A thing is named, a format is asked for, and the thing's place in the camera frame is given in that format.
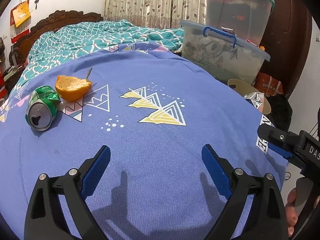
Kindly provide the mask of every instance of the storage box handle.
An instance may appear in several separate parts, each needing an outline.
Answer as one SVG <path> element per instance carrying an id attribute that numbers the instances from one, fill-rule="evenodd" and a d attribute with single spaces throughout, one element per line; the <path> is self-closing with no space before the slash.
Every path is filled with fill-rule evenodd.
<path id="1" fill-rule="evenodd" d="M 216 29 L 216 28 L 212 28 L 212 27 L 207 26 L 207 27 L 204 27 L 204 29 L 203 29 L 203 36 L 204 36 L 204 37 L 207 37 L 207 36 L 208 36 L 208 35 L 206 34 L 206 31 L 207 31 L 207 30 L 214 31 L 214 32 L 219 33 L 219 34 L 221 34 L 221 35 L 223 35 L 223 36 L 227 36 L 227 37 L 229 37 L 229 38 L 234 39 L 234 42 L 233 42 L 233 46 L 232 46 L 232 47 L 235 48 L 236 43 L 237 43 L 237 37 L 236 37 L 235 35 L 232 35 L 232 34 L 230 34 L 230 33 L 221 31 L 221 30 L 219 30 L 219 29 Z"/>

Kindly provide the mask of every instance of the silver screw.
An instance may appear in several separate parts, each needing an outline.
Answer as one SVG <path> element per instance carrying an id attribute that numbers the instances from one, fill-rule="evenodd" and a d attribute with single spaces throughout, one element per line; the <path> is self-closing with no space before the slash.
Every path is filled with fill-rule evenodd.
<path id="1" fill-rule="evenodd" d="M 46 175 L 43 173 L 43 174 L 41 174 L 41 175 L 39 176 L 39 180 L 44 180 L 45 177 L 46 177 Z"/>
<path id="2" fill-rule="evenodd" d="M 72 169 L 69 171 L 69 175 L 73 176 L 73 175 L 76 175 L 77 174 L 77 170 L 76 169 Z"/>
<path id="3" fill-rule="evenodd" d="M 236 169 L 235 172 L 238 175 L 243 175 L 243 170 L 241 170 L 241 169 Z"/>
<path id="4" fill-rule="evenodd" d="M 273 175 L 270 173 L 267 173 L 266 177 L 267 177 L 267 179 L 273 180 Z"/>

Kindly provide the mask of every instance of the dark brown door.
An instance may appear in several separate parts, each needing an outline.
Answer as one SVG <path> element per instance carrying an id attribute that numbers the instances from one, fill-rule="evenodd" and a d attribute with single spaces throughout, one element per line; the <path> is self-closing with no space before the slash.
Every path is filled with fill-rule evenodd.
<path id="1" fill-rule="evenodd" d="M 271 60 L 260 71 L 281 81 L 285 95 L 290 96 L 307 60 L 312 17 L 301 0 L 275 2 L 261 41 Z"/>

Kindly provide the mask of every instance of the human hand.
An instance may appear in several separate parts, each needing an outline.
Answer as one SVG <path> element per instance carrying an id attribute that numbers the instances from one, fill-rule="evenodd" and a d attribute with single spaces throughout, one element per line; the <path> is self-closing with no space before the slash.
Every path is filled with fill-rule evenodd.
<path id="1" fill-rule="evenodd" d="M 298 221 L 298 214 L 294 210 L 294 202 L 297 199 L 297 190 L 294 188 L 290 191 L 288 195 L 288 203 L 285 205 L 285 213 L 287 216 L 287 223 L 288 223 L 288 235 L 291 237 L 294 232 L 294 226 L 296 225 Z M 313 205 L 313 208 L 316 208 L 320 201 L 320 196 L 318 196 L 315 200 L 315 203 Z"/>

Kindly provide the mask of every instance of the half orange peel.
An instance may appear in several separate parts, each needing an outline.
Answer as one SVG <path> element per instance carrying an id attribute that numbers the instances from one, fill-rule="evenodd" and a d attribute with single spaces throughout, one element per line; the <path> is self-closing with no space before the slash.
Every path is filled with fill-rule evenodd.
<path id="1" fill-rule="evenodd" d="M 92 82 L 88 80 L 92 68 L 89 69 L 86 79 L 71 76 L 58 76 L 55 88 L 59 96 L 67 101 L 76 101 L 84 96 L 91 88 Z"/>

